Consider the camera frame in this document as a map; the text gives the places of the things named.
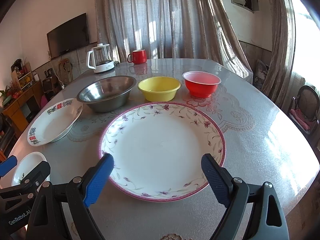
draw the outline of metal bowl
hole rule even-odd
[[[77,100],[97,113],[105,113],[123,106],[137,81],[129,76],[103,78],[82,89]]]

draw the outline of shelf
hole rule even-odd
[[[31,73],[31,71],[25,75],[23,75],[21,78],[18,78],[18,80],[23,79],[25,76],[29,75]]]
[[[25,86],[23,86],[22,88],[21,88],[21,90],[22,89],[24,89],[27,85],[29,85],[31,82],[33,82],[33,80],[31,80],[28,84],[26,84]]]

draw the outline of table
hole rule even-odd
[[[222,82],[210,98],[194,98],[182,78],[189,70],[216,74]],[[247,183],[272,182],[285,215],[302,198],[319,171],[311,147],[289,118],[252,85],[212,60],[156,59],[136,66],[121,63],[102,74],[87,71],[57,94],[48,107],[75,98],[84,86],[113,75],[130,75],[138,82],[162,75],[179,79],[182,86],[173,101],[205,112],[221,128],[226,140],[223,166]],[[51,182],[69,182],[98,162],[98,141],[103,128],[122,111],[142,103],[145,100],[136,86],[127,104],[110,113],[95,114],[84,106],[70,132],[44,146],[28,144],[28,127],[12,154],[20,161],[28,153],[40,151],[51,166]],[[10,186],[12,176],[13,170],[1,179],[1,186]],[[73,238],[79,239],[68,207],[64,206],[64,210]],[[176,202],[152,203],[132,198],[108,182],[90,211],[106,239],[160,240],[168,234],[177,234],[181,236],[177,239],[205,240],[213,234],[225,208],[217,202],[210,187]],[[247,205],[237,239],[244,234],[250,211],[251,206]]]

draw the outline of electric kettle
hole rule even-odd
[[[92,54],[92,64],[90,65],[90,55]],[[87,67],[94,69],[95,73],[104,72],[115,67],[111,56],[110,44],[99,43],[97,47],[87,52]]]

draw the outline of wall-mounted tv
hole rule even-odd
[[[87,16],[81,14],[47,33],[51,59],[90,44]]]

